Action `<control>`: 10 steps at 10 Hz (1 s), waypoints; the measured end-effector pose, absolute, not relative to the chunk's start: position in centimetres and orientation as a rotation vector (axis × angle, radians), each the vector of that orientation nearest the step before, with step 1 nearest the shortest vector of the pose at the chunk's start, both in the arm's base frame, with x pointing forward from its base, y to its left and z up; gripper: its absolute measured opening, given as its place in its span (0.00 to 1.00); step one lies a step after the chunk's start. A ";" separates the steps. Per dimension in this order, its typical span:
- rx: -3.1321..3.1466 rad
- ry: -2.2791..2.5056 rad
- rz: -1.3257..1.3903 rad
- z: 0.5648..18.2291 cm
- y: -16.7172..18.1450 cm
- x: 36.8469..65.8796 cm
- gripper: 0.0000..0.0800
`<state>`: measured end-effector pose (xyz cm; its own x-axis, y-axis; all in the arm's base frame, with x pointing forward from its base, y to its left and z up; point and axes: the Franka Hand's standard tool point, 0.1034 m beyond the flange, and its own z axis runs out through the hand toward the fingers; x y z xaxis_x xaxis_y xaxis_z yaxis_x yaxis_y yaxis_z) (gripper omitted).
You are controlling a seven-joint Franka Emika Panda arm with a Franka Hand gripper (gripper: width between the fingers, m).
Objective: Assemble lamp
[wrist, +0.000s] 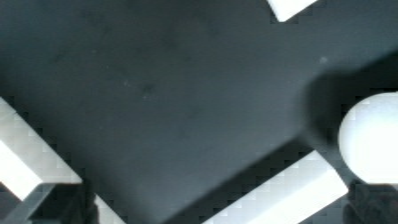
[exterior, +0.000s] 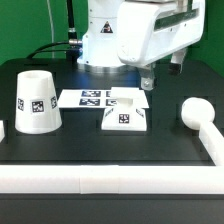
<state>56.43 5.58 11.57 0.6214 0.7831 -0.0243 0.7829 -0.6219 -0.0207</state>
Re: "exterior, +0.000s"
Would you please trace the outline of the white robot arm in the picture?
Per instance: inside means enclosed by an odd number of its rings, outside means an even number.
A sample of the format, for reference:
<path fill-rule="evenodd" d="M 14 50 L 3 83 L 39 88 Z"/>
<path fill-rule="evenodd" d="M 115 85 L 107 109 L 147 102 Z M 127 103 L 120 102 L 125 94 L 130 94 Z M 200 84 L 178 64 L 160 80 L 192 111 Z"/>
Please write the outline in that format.
<path fill-rule="evenodd" d="M 88 0 L 81 69 L 118 73 L 135 67 L 141 88 L 155 86 L 155 63 L 169 56 L 169 73 L 182 72 L 187 48 L 203 33 L 205 0 Z"/>

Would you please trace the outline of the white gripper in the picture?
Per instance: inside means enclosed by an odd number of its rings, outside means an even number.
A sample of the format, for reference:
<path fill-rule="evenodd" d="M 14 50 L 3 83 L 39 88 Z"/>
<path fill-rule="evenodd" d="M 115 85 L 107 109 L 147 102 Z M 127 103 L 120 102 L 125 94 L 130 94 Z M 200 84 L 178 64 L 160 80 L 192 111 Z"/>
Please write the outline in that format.
<path fill-rule="evenodd" d="M 153 62 L 167 55 L 173 53 L 169 73 L 182 72 L 186 47 L 201 39 L 204 17 L 205 0 L 121 4 L 117 17 L 117 53 L 124 64 L 143 67 L 139 69 L 142 89 L 154 89 Z"/>

